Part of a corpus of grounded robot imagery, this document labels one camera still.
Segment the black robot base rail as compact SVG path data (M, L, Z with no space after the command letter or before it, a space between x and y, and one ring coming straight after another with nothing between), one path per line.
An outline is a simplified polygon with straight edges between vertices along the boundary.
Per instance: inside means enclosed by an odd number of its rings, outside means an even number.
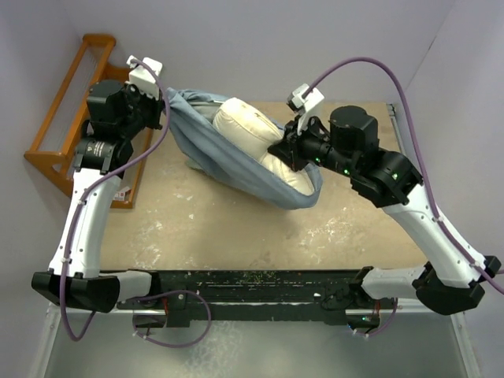
M392 298L370 298L355 269L344 270L161 270L149 300L128 299L119 309L166 315L166 326L191 321L316 321L376 327Z

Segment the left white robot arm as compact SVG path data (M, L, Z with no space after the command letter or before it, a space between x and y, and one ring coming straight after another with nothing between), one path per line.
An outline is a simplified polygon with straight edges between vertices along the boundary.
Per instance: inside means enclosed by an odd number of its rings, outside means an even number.
M86 98L87 118L74 150L72 198L65 227L49 267L36 272L31 287L55 305L108 313L135 298L145 309L158 306L161 288L149 273L100 272L109 208L130 168L145 158L133 155L132 140L144 129L159 129L165 110L156 83L102 80Z

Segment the green grey patchwork pillowcase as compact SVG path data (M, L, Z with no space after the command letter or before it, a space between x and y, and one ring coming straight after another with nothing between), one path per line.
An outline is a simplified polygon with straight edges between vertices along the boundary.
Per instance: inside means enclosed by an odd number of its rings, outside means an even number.
M213 128L213 118L221 104L236 97L172 87L165 95L170 105L170 131L193 169L281 209L308 209L317 204L323 179L315 165L300 170L308 174L315 192L299 194Z

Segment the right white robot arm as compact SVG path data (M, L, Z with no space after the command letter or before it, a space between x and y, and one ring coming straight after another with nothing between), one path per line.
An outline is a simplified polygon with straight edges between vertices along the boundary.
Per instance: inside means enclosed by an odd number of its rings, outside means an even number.
M299 120L286 124L268 152L295 172L314 163L348 177L352 189L396 221L428 259L409 269L361 269L350 289L352 303L368 308L383 298L410 298L441 315L476 308L485 294L482 283L496 275L500 260L468 248L442 220L409 158L379 146L377 119L361 107L340 106L331 112L329 128L311 117L299 131Z

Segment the cream pillow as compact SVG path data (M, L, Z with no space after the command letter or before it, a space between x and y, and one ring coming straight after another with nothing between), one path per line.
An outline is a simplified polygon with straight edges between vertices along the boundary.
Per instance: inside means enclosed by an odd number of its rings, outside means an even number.
M291 171L268 152L269 146L279 142L284 132L258 109L238 98L230 98L216 112L213 128L294 191L302 195L315 192L305 171Z

